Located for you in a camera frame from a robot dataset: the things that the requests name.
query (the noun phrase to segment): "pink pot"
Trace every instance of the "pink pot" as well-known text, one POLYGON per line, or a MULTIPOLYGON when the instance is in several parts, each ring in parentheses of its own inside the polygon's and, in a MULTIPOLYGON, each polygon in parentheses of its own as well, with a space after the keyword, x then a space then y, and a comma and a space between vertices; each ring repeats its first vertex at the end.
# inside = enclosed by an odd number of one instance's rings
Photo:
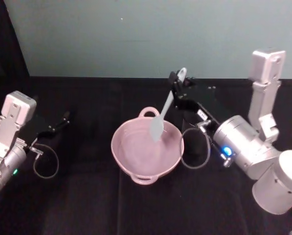
POLYGON ((149 133, 152 117, 159 116, 153 107, 144 108, 137 118, 123 123, 114 133, 111 141, 113 156, 120 168, 140 185, 153 184, 160 176, 169 173, 180 161, 184 152, 181 132, 173 124, 164 121, 164 131, 158 142, 149 133))

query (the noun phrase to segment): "spatula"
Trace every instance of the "spatula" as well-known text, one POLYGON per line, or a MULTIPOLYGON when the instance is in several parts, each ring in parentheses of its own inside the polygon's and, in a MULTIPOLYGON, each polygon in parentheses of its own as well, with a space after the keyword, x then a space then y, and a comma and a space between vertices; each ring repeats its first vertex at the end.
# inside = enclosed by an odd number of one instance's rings
MULTIPOLYGON (((177 75, 178 75, 180 81, 182 81, 182 82, 184 81, 184 79, 186 77, 186 73, 187 73, 186 68, 182 68, 179 71, 179 73, 177 75)), ((170 91, 160 115, 157 117, 154 117, 150 123, 150 135, 151 135, 151 138, 155 142, 157 142, 160 139, 160 137, 163 133, 164 117, 165 117, 166 112, 168 111, 169 107, 171 106, 173 99, 174 99, 174 97, 173 97, 172 91, 170 91)))

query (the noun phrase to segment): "black table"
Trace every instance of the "black table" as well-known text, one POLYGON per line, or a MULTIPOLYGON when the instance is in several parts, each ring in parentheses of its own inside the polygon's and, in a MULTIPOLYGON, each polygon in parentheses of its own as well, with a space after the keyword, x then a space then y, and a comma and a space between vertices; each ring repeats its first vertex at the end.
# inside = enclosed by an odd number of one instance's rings
MULTIPOLYGON (((233 114, 247 118, 252 89, 244 79, 206 79, 233 114)), ((121 123, 146 106, 161 109, 167 79, 33 77, 26 83, 0 77, 0 110, 16 89, 38 95, 36 113, 50 123, 77 108, 74 122, 50 142, 60 171, 41 180, 31 161, 0 192, 0 235, 282 235, 292 230, 292 209, 284 215, 263 211, 251 193, 253 181, 237 166, 222 168, 211 155, 192 171, 179 164, 151 186, 139 186, 113 160, 110 142, 121 123)), ((284 80, 274 117, 279 150, 292 149, 292 80, 284 80)), ((166 119, 181 127, 181 112, 166 119)))

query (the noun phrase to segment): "cable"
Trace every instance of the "cable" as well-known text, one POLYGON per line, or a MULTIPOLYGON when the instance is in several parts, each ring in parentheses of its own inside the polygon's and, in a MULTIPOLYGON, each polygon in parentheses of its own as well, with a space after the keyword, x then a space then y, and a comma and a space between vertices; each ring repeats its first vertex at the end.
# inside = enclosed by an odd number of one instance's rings
POLYGON ((191 170, 196 170, 196 169, 200 169, 202 167, 204 167, 208 162, 209 162, 209 159, 210 159, 210 155, 211 155, 211 146, 210 146, 210 141, 209 141, 209 136, 206 134, 206 132, 202 132, 203 135, 205 136, 205 140, 206 140, 206 144, 207 144, 207 156, 206 156, 206 159, 205 161, 201 164, 201 165, 198 165, 198 166, 190 166, 188 165, 185 161, 184 161, 184 158, 183 158, 183 155, 182 155, 182 152, 181 152, 181 142, 183 140, 183 137, 184 135, 189 132, 189 131, 192 131, 192 130, 196 130, 196 131, 201 131, 199 128, 197 127, 191 127, 187 130, 185 130, 182 135, 181 135, 181 138, 180 138, 180 159, 181 159, 181 162, 183 163, 183 165, 191 170))
POLYGON ((54 172, 54 174, 53 174, 53 175, 50 175, 50 176, 43 176, 43 175, 41 175, 41 174, 39 174, 39 173, 37 172, 37 170, 36 170, 36 163, 37 163, 37 160, 39 159, 39 155, 35 158, 35 161, 34 161, 34 164, 33 164, 33 170, 34 170, 34 173, 35 173, 38 177, 40 177, 40 178, 42 178, 42 179, 45 179, 45 180, 52 179, 53 177, 55 177, 55 176, 58 174, 58 171, 59 171, 59 157, 58 157, 57 153, 56 153, 51 147, 49 147, 48 145, 41 144, 41 143, 36 143, 36 144, 34 144, 34 145, 36 145, 36 146, 40 146, 40 147, 45 147, 45 148, 49 149, 51 152, 53 152, 54 156, 56 157, 56 160, 57 160, 57 169, 56 169, 56 171, 54 172))

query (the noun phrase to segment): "wall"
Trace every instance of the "wall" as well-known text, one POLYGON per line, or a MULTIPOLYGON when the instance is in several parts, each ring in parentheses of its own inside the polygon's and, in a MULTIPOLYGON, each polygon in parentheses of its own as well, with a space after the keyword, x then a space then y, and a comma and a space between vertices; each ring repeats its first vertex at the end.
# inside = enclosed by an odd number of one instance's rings
POLYGON ((251 53, 287 51, 292 0, 5 0, 30 75, 246 78, 251 53))

